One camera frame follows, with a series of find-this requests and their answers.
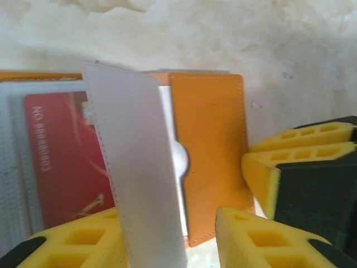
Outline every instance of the red card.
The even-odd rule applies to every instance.
[[[113,207],[85,92],[28,95],[24,107],[45,228]]]

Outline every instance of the card holder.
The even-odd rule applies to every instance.
[[[254,212],[240,170],[248,151],[243,78],[233,74],[170,74],[176,138],[189,155],[182,182],[189,246],[214,237],[216,209]]]

